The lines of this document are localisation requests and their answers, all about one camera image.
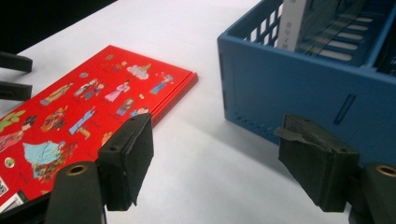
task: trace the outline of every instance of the white table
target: white table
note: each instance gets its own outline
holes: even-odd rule
[[[348,223],[323,213],[284,165],[277,146],[223,117],[217,37],[259,0],[119,0],[23,51],[37,94],[107,45],[194,70],[198,84],[154,128],[155,156],[137,207],[107,221],[139,224]],[[0,101],[0,116],[19,103]]]

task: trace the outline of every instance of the red book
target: red book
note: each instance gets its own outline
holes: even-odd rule
[[[128,118],[154,127],[196,73],[108,46],[0,119],[0,213],[50,192],[60,169],[95,161]]]

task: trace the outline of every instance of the book cover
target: book cover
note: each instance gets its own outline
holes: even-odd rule
[[[318,54],[354,20],[363,0],[284,0],[277,47]]]
[[[196,73],[108,46],[0,119],[0,213],[53,186],[57,171],[95,161],[130,117],[154,127],[198,81]]]

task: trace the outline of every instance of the blue bin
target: blue bin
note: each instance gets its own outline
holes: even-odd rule
[[[396,77],[378,72],[396,15],[393,0],[366,1],[349,60],[277,49],[282,0],[263,0],[218,38],[225,118],[276,144],[285,114],[312,119],[370,161],[396,163]]]

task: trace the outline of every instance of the blue plastic basket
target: blue plastic basket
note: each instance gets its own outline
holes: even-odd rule
[[[396,163],[396,77],[377,72],[392,26],[393,0],[366,1],[353,24],[324,51],[349,60],[277,49],[282,0],[263,0],[218,38],[225,118],[278,144],[284,115],[312,119],[368,161]]]

